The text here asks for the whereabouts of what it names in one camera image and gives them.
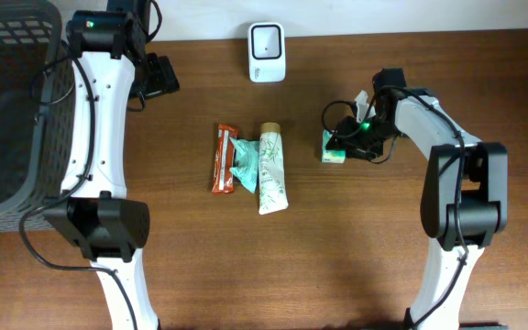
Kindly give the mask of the white barcode scanner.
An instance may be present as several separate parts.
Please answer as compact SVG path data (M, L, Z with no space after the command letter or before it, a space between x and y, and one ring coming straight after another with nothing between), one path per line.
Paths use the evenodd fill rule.
M253 83L278 83L285 79L285 33L280 23L253 23L247 31L247 44L249 78Z

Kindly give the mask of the teal wipes packet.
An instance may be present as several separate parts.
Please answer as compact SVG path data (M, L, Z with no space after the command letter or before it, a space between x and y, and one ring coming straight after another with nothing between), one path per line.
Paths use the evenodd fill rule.
M231 142L235 156L230 171L250 193L254 193L259 175L259 143L236 138L231 138Z

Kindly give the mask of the small green tissue pack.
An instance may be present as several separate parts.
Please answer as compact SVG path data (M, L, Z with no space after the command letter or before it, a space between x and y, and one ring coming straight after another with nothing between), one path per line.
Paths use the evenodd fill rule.
M330 150L326 147L327 143L330 141L330 138L331 134L325 130L323 132L321 162L344 163L346 161L346 152L344 150Z

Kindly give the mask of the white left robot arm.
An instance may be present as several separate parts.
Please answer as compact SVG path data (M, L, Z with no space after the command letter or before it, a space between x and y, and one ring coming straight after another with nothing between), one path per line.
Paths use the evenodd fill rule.
M104 11L79 10L62 46L74 73L71 152L60 197L45 219L99 277L114 329L158 329L143 266L149 208L127 198L124 144L128 102L171 94L180 85L167 57L146 46L155 1L110 1Z

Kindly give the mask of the red snack packet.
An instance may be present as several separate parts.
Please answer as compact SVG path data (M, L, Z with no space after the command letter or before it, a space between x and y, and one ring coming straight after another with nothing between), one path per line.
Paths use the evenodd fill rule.
M217 128L217 147L214 154L213 194L229 194L235 191L231 167L234 163L235 147L232 138L239 136L235 127L220 124Z

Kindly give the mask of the dark grey plastic basket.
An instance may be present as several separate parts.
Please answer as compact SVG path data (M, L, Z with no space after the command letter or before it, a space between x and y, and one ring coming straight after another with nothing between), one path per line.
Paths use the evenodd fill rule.
M56 195L72 141L74 83L48 1L0 1L0 232Z

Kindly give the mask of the white floral cream tube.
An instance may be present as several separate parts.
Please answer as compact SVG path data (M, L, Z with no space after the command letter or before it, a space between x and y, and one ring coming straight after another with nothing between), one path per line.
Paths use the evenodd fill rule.
M274 122L263 123L260 126L258 148L258 213L260 215L288 207L284 174L281 127Z

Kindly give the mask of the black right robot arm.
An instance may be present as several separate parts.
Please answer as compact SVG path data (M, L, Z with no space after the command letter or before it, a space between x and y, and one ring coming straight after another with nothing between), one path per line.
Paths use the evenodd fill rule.
M507 224L508 151L469 134L428 88L407 85L401 68L372 78L373 93L346 102L351 114L324 125L325 150L379 165L386 141L408 138L428 161L420 217L429 248L420 290L404 329L458 329L473 269Z

